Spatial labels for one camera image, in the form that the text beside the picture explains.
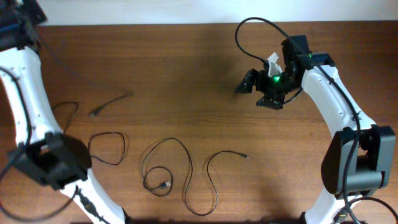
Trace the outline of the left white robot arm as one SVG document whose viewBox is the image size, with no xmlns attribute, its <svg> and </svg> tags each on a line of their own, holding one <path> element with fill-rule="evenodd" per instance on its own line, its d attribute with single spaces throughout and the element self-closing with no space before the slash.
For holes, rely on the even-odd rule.
<svg viewBox="0 0 398 224">
<path fill-rule="evenodd" d="M 16 129 L 4 176 L 15 167 L 76 203 L 93 223 L 130 223 L 92 171 L 89 149 L 66 135 L 53 115 L 41 74 L 36 26 L 47 16 L 37 1 L 1 1 L 1 81 Z"/>
</svg>

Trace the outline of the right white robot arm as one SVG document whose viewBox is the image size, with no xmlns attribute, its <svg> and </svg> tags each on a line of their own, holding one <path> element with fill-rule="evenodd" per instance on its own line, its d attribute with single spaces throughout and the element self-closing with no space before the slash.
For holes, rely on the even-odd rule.
<svg viewBox="0 0 398 224">
<path fill-rule="evenodd" d="M 352 208 L 389 183 L 396 135 L 379 126 L 349 94 L 328 53 L 313 53 L 305 35 L 282 43 L 285 68 L 277 54 L 263 61 L 263 70 L 251 69 L 236 87 L 237 93 L 263 93 L 260 107 L 281 110 L 286 94 L 305 92 L 316 104 L 331 134 L 321 165 L 323 190 L 300 223 L 343 223 Z"/>
</svg>

